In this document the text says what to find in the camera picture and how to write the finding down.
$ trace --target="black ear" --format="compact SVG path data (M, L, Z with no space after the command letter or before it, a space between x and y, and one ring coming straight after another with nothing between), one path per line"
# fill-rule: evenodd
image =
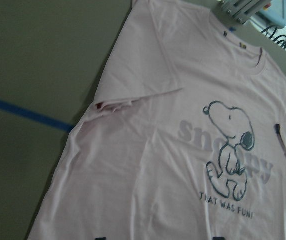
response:
M253 134L249 131L244 133L241 137L240 144L243 147L243 149L245 149L246 151L250 151L251 149L253 149L253 147L254 147L254 136L253 136Z
M203 108L203 113L209 115L209 108L207 106Z

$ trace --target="blue tape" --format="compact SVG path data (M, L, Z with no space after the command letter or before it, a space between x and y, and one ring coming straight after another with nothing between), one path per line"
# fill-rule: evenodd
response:
M74 128L74 126L66 124L62 121L52 119L52 118L47 117L45 115L37 114L37 113L32 112L30 110L18 107L18 106L13 105L13 104L6 103L6 102L1 101L1 100L0 100L0 110L3 110L3 111L8 112L8 113L12 113L14 115L18 115L18 116L23 117L23 118L33 120L33 121L38 122L40 124L44 124L44 125L56 128L56 129L66 131L68 133Z

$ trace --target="crew neckline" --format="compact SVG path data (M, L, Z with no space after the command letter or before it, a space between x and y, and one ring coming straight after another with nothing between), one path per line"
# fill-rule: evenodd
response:
M255 54L259 58L258 63L254 67L243 67L238 65L236 62L229 62L229 65L235 66L236 69L247 75L256 76L263 72L263 70L265 69L267 56L266 51L264 51L262 47L252 46L235 36L216 18L216 16L211 12L209 8L185 2L183 0L174 0L174 2L177 6L177 9L181 11L192 22L193 25L197 25L197 23L194 19L190 17L188 13L185 12L185 8L196 11L199 11L201 9L204 11L204 13L206 13L206 19L204 21L204 24L206 24L206 27L210 30L210 39L212 40L211 44L214 48L217 48L217 46L219 46L222 41L225 41L227 39L235 48L239 48L240 44L245 45L246 51ZM216 34L221 34L221 38L218 39Z

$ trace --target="cartoon dog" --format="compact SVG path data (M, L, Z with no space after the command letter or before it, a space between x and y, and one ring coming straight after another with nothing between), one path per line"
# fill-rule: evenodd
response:
M207 176L220 196L227 199L232 194L235 201L240 201L246 192L247 174L238 156L239 146L246 151L253 149L251 122L242 109L229 108L220 101L211 102L203 113L226 139L219 151L218 164L206 164Z

